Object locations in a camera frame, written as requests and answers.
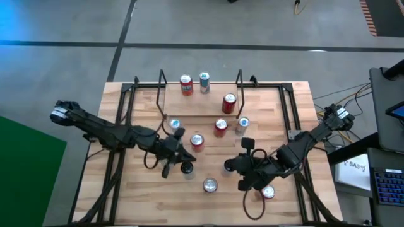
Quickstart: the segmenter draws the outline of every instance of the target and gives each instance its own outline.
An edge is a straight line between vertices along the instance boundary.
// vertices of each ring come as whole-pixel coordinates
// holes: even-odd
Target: concrete floor
[[[0,40],[118,43],[130,0],[68,2],[1,1]],[[404,47],[404,39],[373,37],[359,0],[311,0],[299,16],[294,1],[138,0],[125,42],[241,44],[315,47]],[[68,142],[44,226],[68,220],[88,143],[82,132],[49,120],[56,100],[76,100],[97,113],[114,47],[32,47],[0,44],[0,115]],[[156,80],[164,69],[170,81],[182,73],[208,71],[233,81],[238,69],[262,81],[309,81],[313,97],[369,79],[371,67],[403,59],[392,52],[307,52],[124,48],[114,81]],[[329,105],[354,92],[316,100]],[[353,131],[376,131],[372,97],[361,99],[364,114]],[[351,104],[348,110],[358,113]],[[345,221],[370,218],[367,198],[338,193]]]

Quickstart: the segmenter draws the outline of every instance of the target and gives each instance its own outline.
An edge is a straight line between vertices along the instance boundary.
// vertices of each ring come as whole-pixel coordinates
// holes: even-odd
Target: black metal frame
[[[252,82],[252,83],[243,82],[242,71],[240,69],[237,74],[236,81],[235,81],[237,87],[241,89],[241,100],[242,100],[242,104],[241,104],[239,113],[236,116],[237,118],[239,118],[239,116],[241,115],[242,109],[244,108],[244,104],[245,104],[244,88],[276,88],[276,89],[278,89],[279,95],[280,95],[280,103],[281,103],[281,107],[282,107],[282,114],[283,114],[283,119],[284,119],[284,123],[285,123],[286,133],[288,134],[288,131],[292,130],[292,127],[290,124],[290,119],[289,119],[289,114],[288,114],[288,109],[287,109],[287,104],[286,104],[286,98],[285,98],[285,92],[288,92],[288,95],[290,98],[292,115],[293,115],[293,118],[295,121],[295,129],[301,130],[299,114],[297,111],[292,83],[258,83],[255,76],[251,76],[250,82]],[[128,91],[130,91],[128,109],[125,114],[125,118],[126,118],[125,124],[131,125],[133,103],[134,103],[134,98],[135,98],[134,94],[136,92],[136,89],[138,89],[138,88],[157,88],[156,105],[157,105],[160,113],[162,115],[164,115],[163,109],[161,108],[159,101],[160,101],[160,89],[165,88],[166,84],[167,84],[167,79],[166,79],[165,74],[162,69],[160,70],[160,74],[158,77],[158,83],[139,83],[139,79],[137,77],[135,77],[134,83],[122,84],[121,95],[119,97],[119,104],[118,104],[118,109],[117,109],[116,124],[120,124],[122,121],[122,111],[124,109],[123,106],[124,106],[126,93]],[[113,176],[111,177],[112,165],[114,163],[114,156],[116,153],[119,153],[119,161],[118,161],[116,171],[113,174]],[[79,194],[80,187],[81,187],[81,180],[80,180],[80,183],[79,183],[79,186],[78,186],[78,189],[76,192],[76,197],[74,198],[73,206],[71,209],[71,214],[69,217],[69,222],[68,222],[69,224],[64,225],[64,226],[114,226],[116,209],[117,209],[117,200],[119,198],[119,189],[120,189],[120,185],[121,185],[121,177],[122,177],[122,172],[123,172],[123,163],[124,163],[125,154],[126,154],[125,149],[122,149],[120,151],[111,151],[109,153],[107,169],[106,169],[105,178],[104,178],[103,190],[102,190],[100,197],[96,200],[93,207],[89,210],[90,215],[86,219],[84,219],[84,218],[82,219],[85,222],[72,223],[73,214],[74,214],[74,210],[76,208],[78,194]],[[81,173],[81,179],[83,178],[85,164],[83,167],[83,171]],[[305,179],[307,180],[308,184],[311,187],[313,187],[309,163],[307,160],[306,160],[306,163],[304,166],[305,166],[305,168],[304,168]],[[304,200],[302,186],[301,186],[300,182],[298,180],[296,180],[296,178],[295,178],[295,186],[296,186],[296,191],[297,191],[297,198],[299,201],[299,209],[300,209],[300,215],[302,217],[302,222],[303,222],[303,224],[311,223],[311,221],[309,221],[307,218],[306,204],[305,204],[305,200]],[[107,195],[109,194],[109,192],[113,188],[114,188],[114,192],[113,192],[113,196],[112,196],[109,219],[107,221],[104,221],[106,198],[107,198]],[[312,207],[312,211],[313,211],[314,223],[318,223],[320,221],[318,209],[314,205],[312,199],[310,199],[310,200],[311,200],[311,207]],[[97,222],[91,223],[91,220],[93,219],[93,217],[95,216],[95,214],[97,212],[98,212]]]

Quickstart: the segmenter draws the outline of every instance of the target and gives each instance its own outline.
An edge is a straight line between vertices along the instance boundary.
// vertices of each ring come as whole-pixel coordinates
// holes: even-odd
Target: wooden tabletop
[[[309,131],[318,125],[309,84],[292,83],[302,129]],[[105,85],[99,117],[115,121],[121,85],[122,83]],[[161,115],[155,105],[156,95],[157,89],[136,90],[133,125],[152,129],[158,127]],[[162,95],[160,100],[164,100],[163,90],[160,95]],[[256,148],[263,148],[268,153],[285,144],[287,136],[278,90],[245,88],[244,96],[246,104],[242,115],[251,121],[244,136],[254,138]],[[288,112],[290,119],[293,120],[289,102]],[[213,123],[216,119],[217,117],[180,117],[186,129],[184,146],[197,159],[194,162],[196,176],[192,180],[184,179],[179,165],[171,169],[168,179],[164,179],[161,177],[161,166],[157,166],[154,170],[147,170],[143,166],[144,151],[138,148],[127,150],[116,224],[301,224],[293,176],[285,179],[279,177],[272,181],[276,196],[266,202],[266,211],[260,220],[252,221],[244,214],[243,192],[237,190],[237,182],[241,177],[237,173],[227,178],[220,174],[226,159],[245,152],[241,148],[241,138],[234,134],[235,117],[228,118],[230,129],[221,139],[213,135]],[[205,137],[205,150],[202,153],[194,153],[189,143],[189,138],[196,132]],[[92,144],[89,155],[100,149],[99,144]],[[82,218],[100,195],[107,158],[108,151],[104,151],[87,161],[73,220]],[[333,215],[341,219],[326,153],[313,149],[309,153],[308,160],[317,195]],[[154,162],[151,155],[148,162],[149,165]],[[214,194],[203,192],[202,183],[206,177],[213,177],[218,181],[218,190]],[[308,216],[312,219],[309,197],[306,192],[304,193]],[[106,218],[109,215],[111,197],[112,193],[107,201]],[[252,216],[259,215],[262,204],[254,196],[253,191],[247,196],[246,204]]]

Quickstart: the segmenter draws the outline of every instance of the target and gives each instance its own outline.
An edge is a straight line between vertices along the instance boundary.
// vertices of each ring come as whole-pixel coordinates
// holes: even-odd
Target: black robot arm
[[[50,119],[59,125],[75,126],[86,132],[84,138],[96,137],[103,148],[117,150],[134,148],[152,153],[158,160],[167,160],[162,176],[167,178],[170,166],[183,161],[196,161],[181,143],[181,137],[185,129],[178,129],[174,135],[169,134],[165,139],[160,139],[157,131],[140,125],[116,125],[107,120],[92,115],[71,101],[57,101]]]
[[[332,104],[325,108],[324,119],[321,124],[310,132],[301,132],[286,145],[280,146],[272,154],[267,155],[262,149],[255,149],[251,154],[241,153],[230,159],[232,169],[243,176],[238,189],[247,191],[251,188],[261,190],[275,177],[285,178],[300,172],[302,162],[308,152],[333,131],[347,131],[354,124],[355,117],[342,106]],[[263,152],[264,157],[255,157],[255,153]]]

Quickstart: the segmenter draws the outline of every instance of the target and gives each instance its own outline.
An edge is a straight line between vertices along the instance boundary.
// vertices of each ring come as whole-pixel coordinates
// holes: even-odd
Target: green surface
[[[1,226],[42,226],[66,142],[0,117],[0,144]]]

